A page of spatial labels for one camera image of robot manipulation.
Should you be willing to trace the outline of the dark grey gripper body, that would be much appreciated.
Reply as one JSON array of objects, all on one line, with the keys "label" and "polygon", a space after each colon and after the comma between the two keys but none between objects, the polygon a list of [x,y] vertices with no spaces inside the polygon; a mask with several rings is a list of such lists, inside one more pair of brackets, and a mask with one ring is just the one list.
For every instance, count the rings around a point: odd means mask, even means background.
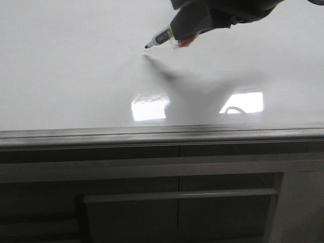
[{"label": "dark grey gripper body", "polygon": [[205,3],[232,15],[232,25],[251,23],[268,16],[281,1],[171,1],[175,10],[193,3]]}]

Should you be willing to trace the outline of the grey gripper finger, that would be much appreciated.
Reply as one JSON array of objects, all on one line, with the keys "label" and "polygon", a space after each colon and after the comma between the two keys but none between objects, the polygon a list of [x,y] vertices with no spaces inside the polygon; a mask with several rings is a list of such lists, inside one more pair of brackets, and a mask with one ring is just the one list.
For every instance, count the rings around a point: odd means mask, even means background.
[{"label": "grey gripper finger", "polygon": [[182,7],[170,23],[174,39],[178,41],[231,25],[231,14],[198,2]]}]

